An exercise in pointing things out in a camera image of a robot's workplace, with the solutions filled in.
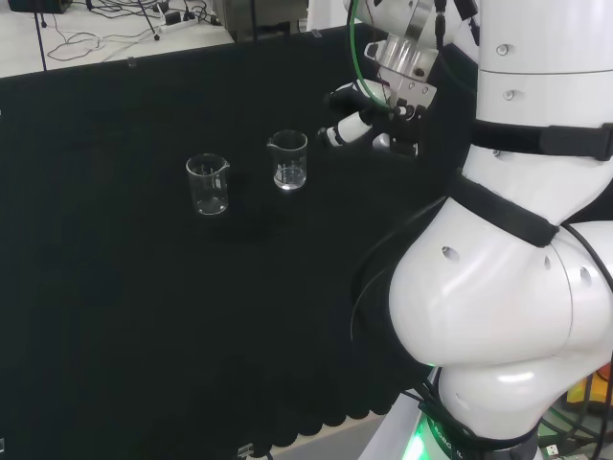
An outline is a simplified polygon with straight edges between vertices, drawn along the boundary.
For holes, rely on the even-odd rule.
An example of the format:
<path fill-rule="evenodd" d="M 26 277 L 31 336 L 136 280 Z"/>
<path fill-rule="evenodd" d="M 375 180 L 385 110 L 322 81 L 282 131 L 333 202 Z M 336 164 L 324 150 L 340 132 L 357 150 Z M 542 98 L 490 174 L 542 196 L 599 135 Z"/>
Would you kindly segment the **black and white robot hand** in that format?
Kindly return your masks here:
<path fill-rule="evenodd" d="M 318 138 L 330 148 L 373 137 L 373 148 L 385 153 L 418 158 L 425 132 L 428 107 L 393 99 L 393 91 L 382 81 L 355 80 L 328 93 L 325 104 L 343 118 L 323 127 Z"/>

